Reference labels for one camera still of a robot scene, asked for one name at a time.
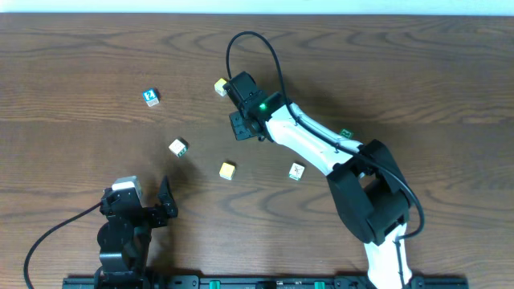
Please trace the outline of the blue number 2 block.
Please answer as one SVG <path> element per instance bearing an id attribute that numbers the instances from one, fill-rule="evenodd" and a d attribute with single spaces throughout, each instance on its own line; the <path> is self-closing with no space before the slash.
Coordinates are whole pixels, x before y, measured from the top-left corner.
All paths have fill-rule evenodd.
<path id="1" fill-rule="evenodd" d="M 142 96 L 149 107 L 160 103 L 158 92 L 154 88 L 142 92 Z"/>

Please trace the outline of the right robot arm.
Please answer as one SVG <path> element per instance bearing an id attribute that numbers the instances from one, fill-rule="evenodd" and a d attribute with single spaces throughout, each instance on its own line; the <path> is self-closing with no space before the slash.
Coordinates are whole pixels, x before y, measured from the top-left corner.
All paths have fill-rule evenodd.
<path id="1" fill-rule="evenodd" d="M 362 144 L 307 116 L 279 93 L 267 95 L 246 72 L 214 85 L 236 110 L 229 115 L 237 140 L 258 137 L 301 155 L 325 176 L 337 213 L 365 246 L 368 278 L 376 288 L 403 288 L 412 272 L 404 242 L 412 201 L 390 151 L 378 140 Z"/>

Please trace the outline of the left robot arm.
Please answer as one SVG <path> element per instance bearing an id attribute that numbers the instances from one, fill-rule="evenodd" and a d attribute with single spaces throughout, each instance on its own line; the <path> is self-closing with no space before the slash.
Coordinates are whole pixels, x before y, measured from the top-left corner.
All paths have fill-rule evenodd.
<path id="1" fill-rule="evenodd" d="M 137 177 L 122 177 L 104 190 L 100 212 L 107 222 L 100 228 L 101 268 L 95 288 L 164 288 L 165 278 L 147 267 L 152 230 L 177 217 L 169 179 L 164 177 L 157 192 L 159 203 L 144 207 Z"/>

